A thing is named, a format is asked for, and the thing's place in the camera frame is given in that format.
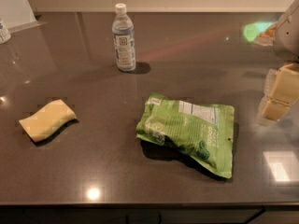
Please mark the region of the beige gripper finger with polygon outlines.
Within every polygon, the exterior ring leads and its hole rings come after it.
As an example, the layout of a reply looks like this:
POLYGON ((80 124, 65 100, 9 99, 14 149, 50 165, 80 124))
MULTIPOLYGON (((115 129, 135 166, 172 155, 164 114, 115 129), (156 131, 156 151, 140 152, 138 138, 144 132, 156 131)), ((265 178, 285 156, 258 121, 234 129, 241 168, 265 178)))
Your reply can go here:
POLYGON ((258 118, 278 121, 290 110, 290 108, 269 97, 263 97, 258 108, 258 118))

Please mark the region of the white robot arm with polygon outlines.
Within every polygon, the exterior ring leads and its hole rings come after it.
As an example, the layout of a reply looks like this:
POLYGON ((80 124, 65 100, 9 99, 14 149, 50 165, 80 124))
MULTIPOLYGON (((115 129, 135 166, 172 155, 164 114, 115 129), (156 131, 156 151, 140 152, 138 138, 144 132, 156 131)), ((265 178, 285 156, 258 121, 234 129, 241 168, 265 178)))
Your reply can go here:
POLYGON ((299 100, 299 0, 294 0, 266 33, 272 35, 273 50, 284 65, 270 69, 266 76, 257 115, 263 126, 282 119, 299 100))

